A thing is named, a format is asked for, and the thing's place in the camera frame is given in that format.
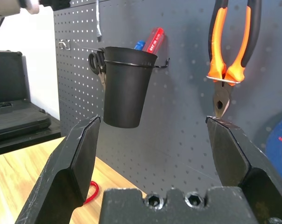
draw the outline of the red marker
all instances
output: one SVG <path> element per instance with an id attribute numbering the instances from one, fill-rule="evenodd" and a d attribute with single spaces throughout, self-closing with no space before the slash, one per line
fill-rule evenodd
<path id="1" fill-rule="evenodd" d="M 165 34 L 162 28 L 154 28 L 146 41 L 143 51 L 156 54 L 163 42 L 164 36 Z"/>

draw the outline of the gray pegboard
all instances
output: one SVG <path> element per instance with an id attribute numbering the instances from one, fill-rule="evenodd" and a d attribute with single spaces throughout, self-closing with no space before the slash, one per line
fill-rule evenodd
<path id="1" fill-rule="evenodd" d="M 164 194 L 171 187 L 204 194 L 220 185 L 205 117 L 213 115 L 213 83 L 209 71 L 208 30 L 214 0 L 109 0 L 99 4 L 102 41 L 96 38 L 95 4 L 74 1 L 54 12 L 60 117 L 63 134 L 80 119 L 103 115 L 104 92 L 88 66 L 90 51 L 80 48 L 133 48 L 153 27 L 167 39 L 157 64 L 171 58 L 167 69 L 154 69 L 135 129 L 102 122 L 97 156 L 145 192 Z M 227 64 L 235 59 L 243 38 L 246 2 L 230 0 L 222 37 Z M 60 39 L 71 50 L 60 50 Z M 232 93 L 224 119 L 240 126 L 261 149 L 282 117 L 282 0 L 263 1 L 261 31 L 245 70 L 245 81 Z"/>

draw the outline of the wooden table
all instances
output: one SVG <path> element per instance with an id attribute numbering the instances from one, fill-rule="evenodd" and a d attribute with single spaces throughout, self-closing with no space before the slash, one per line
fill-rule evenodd
<path id="1" fill-rule="evenodd" d="M 0 155 L 0 224 L 14 224 L 49 155 L 62 139 Z M 75 209 L 71 224 L 99 222 L 105 189 L 136 188 L 99 158 L 95 161 L 92 180 L 99 185 L 100 194 L 94 201 Z"/>

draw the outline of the pliers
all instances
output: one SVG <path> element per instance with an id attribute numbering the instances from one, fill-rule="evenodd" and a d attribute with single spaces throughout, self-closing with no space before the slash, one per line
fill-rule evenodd
<path id="1" fill-rule="evenodd" d="M 244 70 L 256 46 L 261 24 L 261 0 L 248 0 L 243 42 L 235 61 L 226 69 L 221 54 L 221 37 L 227 7 L 228 0 L 216 0 L 208 38 L 211 68 L 207 77 L 215 82 L 213 105 L 215 115 L 219 118 L 229 106 L 233 87 L 245 78 Z"/>

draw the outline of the black pen holder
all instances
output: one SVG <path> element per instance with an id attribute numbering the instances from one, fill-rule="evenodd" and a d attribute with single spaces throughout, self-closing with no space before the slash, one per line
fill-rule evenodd
<path id="1" fill-rule="evenodd" d="M 104 122 L 114 127 L 137 127 L 157 56 L 141 50 L 107 47 L 105 58 Z"/>

